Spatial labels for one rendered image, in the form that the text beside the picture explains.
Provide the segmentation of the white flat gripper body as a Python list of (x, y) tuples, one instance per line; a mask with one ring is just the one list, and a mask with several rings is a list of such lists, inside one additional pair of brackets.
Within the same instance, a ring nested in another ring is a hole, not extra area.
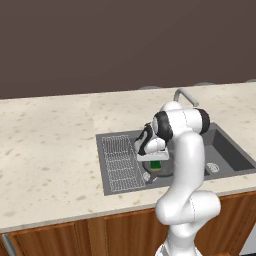
[(139, 162), (143, 161), (165, 161), (169, 159), (169, 152), (167, 149), (163, 151), (155, 151), (155, 152), (137, 152), (137, 160)]

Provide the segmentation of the dark grey pan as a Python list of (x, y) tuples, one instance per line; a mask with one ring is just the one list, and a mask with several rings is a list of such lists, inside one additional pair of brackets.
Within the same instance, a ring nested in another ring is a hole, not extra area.
[(152, 184), (156, 178), (166, 178), (173, 175), (174, 165), (171, 160), (160, 161), (160, 170), (151, 170), (150, 162), (151, 161), (146, 161), (142, 163), (145, 172), (149, 175), (149, 178), (146, 180), (147, 184)]

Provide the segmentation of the grey sink tap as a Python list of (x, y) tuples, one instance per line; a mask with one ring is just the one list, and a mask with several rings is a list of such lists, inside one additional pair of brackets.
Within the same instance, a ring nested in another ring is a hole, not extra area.
[(183, 95), (192, 104), (193, 107), (199, 106), (199, 102), (195, 98), (193, 98), (184, 88), (178, 88), (175, 91), (173, 100), (178, 102), (180, 95)]

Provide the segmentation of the dark grey double sink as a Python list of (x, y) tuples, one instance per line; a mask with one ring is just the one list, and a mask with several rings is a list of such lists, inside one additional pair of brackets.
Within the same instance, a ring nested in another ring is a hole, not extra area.
[[(135, 153), (134, 142), (135, 139), (140, 135), (140, 133), (140, 130), (134, 130), (119, 133), (96, 135), (103, 190), (105, 196), (134, 192), (139, 190), (161, 188), (171, 185), (173, 175), (166, 178), (156, 178), (152, 184), (147, 184), (146, 180), (149, 178), (149, 175), (145, 172), (142, 166), (142, 163), (146, 161), (137, 161), (142, 173), (142, 177), (145, 181), (145, 186), (143, 188), (132, 189), (123, 192), (112, 192), (110, 190), (107, 169), (104, 161), (102, 138), (107, 136), (127, 135), (130, 139), (132, 148)], [(204, 180), (214, 180), (256, 173), (256, 162), (237, 143), (235, 143), (232, 140), (232, 138), (229, 137), (228, 134), (225, 133), (217, 124), (211, 123), (209, 130), (202, 135), (202, 138), (205, 148)], [(168, 143), (167, 149), (170, 156), (168, 160), (171, 160), (173, 162), (174, 146), (172, 141)]]

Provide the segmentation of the wooden cupboard door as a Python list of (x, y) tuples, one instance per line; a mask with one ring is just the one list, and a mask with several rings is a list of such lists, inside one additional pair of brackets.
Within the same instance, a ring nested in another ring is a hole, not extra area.
[(21, 256), (80, 256), (73, 223), (10, 232), (9, 238)]
[(256, 223), (256, 190), (220, 201), (220, 214), (200, 229), (195, 244), (203, 256), (239, 256)]
[(115, 214), (104, 220), (109, 256), (155, 256), (168, 233), (153, 208)]

